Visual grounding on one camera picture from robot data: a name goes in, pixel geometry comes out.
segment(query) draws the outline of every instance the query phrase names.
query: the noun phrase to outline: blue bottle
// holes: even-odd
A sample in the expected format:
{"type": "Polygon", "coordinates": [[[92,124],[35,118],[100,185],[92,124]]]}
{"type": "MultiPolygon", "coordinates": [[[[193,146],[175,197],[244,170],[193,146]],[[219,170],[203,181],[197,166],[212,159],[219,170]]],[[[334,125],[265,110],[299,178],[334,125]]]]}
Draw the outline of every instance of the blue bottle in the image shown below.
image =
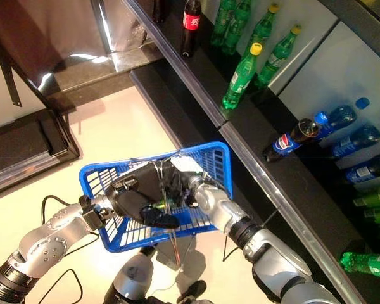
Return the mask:
{"type": "MultiPolygon", "coordinates": [[[[361,97],[356,100],[355,104],[357,108],[363,110],[370,104],[370,101],[366,97],[361,97]]],[[[347,104],[341,105],[328,115],[328,123],[322,126],[321,132],[319,132],[316,139],[321,140],[339,129],[349,126],[356,119],[357,115],[351,106],[347,104]]]]}
{"type": "Polygon", "coordinates": [[[380,176],[380,154],[370,160],[343,170],[345,179],[350,184],[357,184],[380,176]]]}
{"type": "Polygon", "coordinates": [[[326,148],[335,160],[350,155],[360,149],[377,144],[380,141],[380,132],[370,124],[365,124],[354,133],[342,138],[336,144],[326,148]]]}

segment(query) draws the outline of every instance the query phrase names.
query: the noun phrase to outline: tiled floor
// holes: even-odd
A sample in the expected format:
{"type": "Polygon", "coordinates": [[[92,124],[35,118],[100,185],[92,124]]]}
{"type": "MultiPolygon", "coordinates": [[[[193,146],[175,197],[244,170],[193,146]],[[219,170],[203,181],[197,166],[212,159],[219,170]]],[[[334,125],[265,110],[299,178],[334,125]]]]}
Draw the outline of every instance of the tiled floor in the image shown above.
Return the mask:
{"type": "MultiPolygon", "coordinates": [[[[109,95],[77,108],[70,116],[71,129],[82,150],[82,158],[70,166],[40,175],[16,191],[0,195],[0,265],[18,247],[21,238],[40,225],[41,201],[54,194],[69,203],[76,203],[82,195],[78,173],[88,163],[108,162],[136,156],[171,151],[174,145],[135,87],[109,95]]],[[[48,201],[46,215],[61,206],[48,201]]],[[[92,236],[86,236],[84,244],[92,236]]],[[[225,237],[215,231],[199,234],[193,241],[185,266],[172,270],[154,261],[154,274],[148,295],[175,303],[179,286],[184,288],[194,278],[207,282],[203,295],[215,304],[271,303],[259,290],[251,275],[251,265],[240,250],[222,262],[225,237]]],[[[168,243],[162,248],[170,249],[168,243]]],[[[229,241],[229,249],[234,244],[229,241]]],[[[76,271],[84,289],[81,303],[100,304],[120,267],[137,250],[120,254],[107,252],[99,240],[89,247],[65,257],[35,285],[27,296],[26,304],[36,304],[52,283],[69,268],[76,271]]],[[[79,297],[79,287],[68,273],[43,301],[44,304],[68,304],[79,297]]]]}

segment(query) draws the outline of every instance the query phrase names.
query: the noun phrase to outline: coca-cola bottle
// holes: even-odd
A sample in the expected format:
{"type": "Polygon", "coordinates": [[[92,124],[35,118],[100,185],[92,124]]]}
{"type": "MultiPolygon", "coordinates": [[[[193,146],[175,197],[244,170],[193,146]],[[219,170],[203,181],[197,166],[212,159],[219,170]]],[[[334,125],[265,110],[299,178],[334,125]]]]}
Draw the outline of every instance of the coca-cola bottle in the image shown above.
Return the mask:
{"type": "Polygon", "coordinates": [[[196,45],[196,34],[201,15],[200,0],[187,0],[183,16],[183,38],[180,53],[191,57],[196,45]]]}
{"type": "Polygon", "coordinates": [[[156,23],[165,21],[165,0],[153,0],[152,19],[156,23]]]}

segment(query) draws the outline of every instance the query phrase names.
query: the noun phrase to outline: wire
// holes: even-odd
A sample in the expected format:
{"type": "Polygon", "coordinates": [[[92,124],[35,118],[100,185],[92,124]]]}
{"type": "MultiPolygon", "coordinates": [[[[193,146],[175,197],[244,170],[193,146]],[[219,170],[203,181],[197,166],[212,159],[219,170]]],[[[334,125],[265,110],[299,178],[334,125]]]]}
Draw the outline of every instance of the wire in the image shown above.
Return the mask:
{"type": "Polygon", "coordinates": [[[63,201],[62,199],[60,199],[59,197],[57,197],[55,195],[47,195],[47,196],[45,196],[45,198],[42,200],[42,205],[41,205],[41,224],[42,225],[45,224],[45,206],[46,206],[46,201],[49,198],[53,198],[54,200],[57,200],[62,205],[71,206],[71,204],[67,203],[66,201],[63,201]]]}
{"type": "Polygon", "coordinates": [[[235,247],[234,249],[231,250],[230,253],[228,253],[227,256],[225,256],[225,252],[227,251],[227,241],[228,241],[228,237],[225,236],[224,255],[222,256],[222,261],[223,261],[223,262],[225,262],[225,261],[229,258],[229,256],[230,256],[231,254],[233,254],[233,253],[239,248],[239,247],[235,247]]]}
{"type": "MultiPolygon", "coordinates": [[[[41,222],[42,222],[42,225],[45,224],[45,207],[46,207],[46,201],[49,199],[49,198],[53,198],[54,200],[58,201],[59,203],[61,203],[62,205],[65,205],[65,206],[71,206],[72,204],[69,204],[67,203],[66,201],[63,201],[62,199],[60,199],[59,197],[55,196],[55,195],[47,195],[45,196],[45,198],[42,200],[42,206],[41,206],[41,222]]],[[[95,233],[95,232],[89,232],[89,234],[92,234],[94,236],[96,236],[96,238],[90,242],[88,242],[87,244],[83,245],[83,246],[80,246],[70,252],[68,252],[65,256],[67,257],[68,255],[71,255],[72,253],[80,250],[80,249],[83,249],[85,248],[86,246],[89,246],[90,244],[94,243],[95,241],[97,241],[99,238],[100,238],[100,235],[95,233]]],[[[44,296],[41,298],[41,300],[38,302],[38,304],[41,304],[42,301],[45,299],[45,297],[51,292],[51,290],[56,286],[56,284],[60,281],[60,279],[68,272],[68,271],[72,271],[73,272],[73,275],[75,276],[76,278],[76,281],[77,281],[77,284],[79,285],[79,288],[80,288],[80,297],[77,301],[73,302],[72,304],[76,304],[78,303],[82,297],[83,297],[83,287],[82,287],[82,284],[80,283],[79,281],[79,278],[77,277],[77,274],[76,272],[73,270],[73,269],[68,269],[66,270],[57,280],[56,282],[49,288],[49,290],[46,292],[46,294],[44,294],[44,296]]]]}
{"type": "Polygon", "coordinates": [[[89,232],[89,233],[92,234],[93,236],[96,236],[96,238],[93,239],[91,242],[88,242],[87,244],[80,246],[79,248],[76,248],[76,249],[68,252],[64,257],[67,257],[68,255],[71,255],[73,252],[76,252],[77,250],[80,250],[82,248],[85,248],[86,246],[89,246],[90,244],[94,243],[95,241],[97,241],[100,238],[100,235],[95,233],[95,232],[89,232]]]}
{"type": "Polygon", "coordinates": [[[77,277],[77,274],[76,272],[73,270],[73,269],[68,269],[66,270],[60,277],[59,279],[56,280],[56,282],[51,286],[51,288],[49,288],[49,290],[46,292],[46,294],[44,294],[44,296],[41,298],[41,300],[38,302],[38,304],[41,304],[42,301],[46,298],[46,296],[48,295],[48,293],[51,292],[51,290],[56,286],[56,284],[60,281],[60,279],[62,279],[62,277],[68,272],[68,271],[72,271],[73,275],[75,276],[76,278],[76,282],[77,284],[79,285],[79,288],[80,288],[80,297],[77,301],[73,302],[72,304],[76,304],[78,303],[82,298],[83,298],[83,287],[82,287],[82,283],[80,283],[79,281],[79,278],[77,277]]]}

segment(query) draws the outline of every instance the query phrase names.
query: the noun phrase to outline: black shelf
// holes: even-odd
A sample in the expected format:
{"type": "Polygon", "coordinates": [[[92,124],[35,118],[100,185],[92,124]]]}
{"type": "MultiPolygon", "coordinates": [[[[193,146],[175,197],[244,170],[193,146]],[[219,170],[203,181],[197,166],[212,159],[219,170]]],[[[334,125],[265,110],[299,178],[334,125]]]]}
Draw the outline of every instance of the black shelf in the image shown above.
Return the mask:
{"type": "MultiPolygon", "coordinates": [[[[177,148],[209,141],[225,142],[166,60],[133,70],[130,76],[166,132],[176,140],[177,148]]],[[[281,239],[287,240],[287,244],[307,262],[313,278],[337,294],[318,263],[275,209],[231,147],[230,151],[234,200],[258,223],[266,221],[267,228],[281,239]]]]}
{"type": "MultiPolygon", "coordinates": [[[[302,157],[300,159],[293,153],[278,163],[267,163],[261,157],[262,150],[279,133],[295,124],[295,117],[270,90],[257,93],[251,89],[235,111],[225,111],[220,105],[221,99],[240,57],[238,54],[225,56],[210,46],[213,27],[207,18],[201,17],[198,49],[192,58],[184,60],[178,53],[181,44],[181,32],[178,29],[182,27],[184,1],[170,1],[167,20],[158,25],[152,22],[150,1],[124,1],[143,23],[177,73],[166,76],[170,77],[167,87],[175,88],[177,76],[181,78],[212,125],[219,130],[244,168],[267,193],[345,302],[380,303],[380,278],[348,275],[337,262],[346,250],[368,250],[368,247],[320,184],[320,178],[311,173],[309,166],[307,168],[309,161],[304,157],[309,159],[314,154],[310,150],[305,151],[305,154],[298,153],[302,157]]],[[[164,110],[159,107],[155,113],[162,117],[161,121],[168,129],[172,127],[165,120],[171,115],[170,105],[163,107],[164,110]]],[[[200,125],[200,129],[205,128],[208,126],[200,125]]],[[[338,169],[330,161],[321,160],[321,167],[327,168],[330,175],[338,173],[338,169]]]]}
{"type": "Polygon", "coordinates": [[[43,109],[0,127],[0,192],[80,156],[68,126],[43,109]]]}

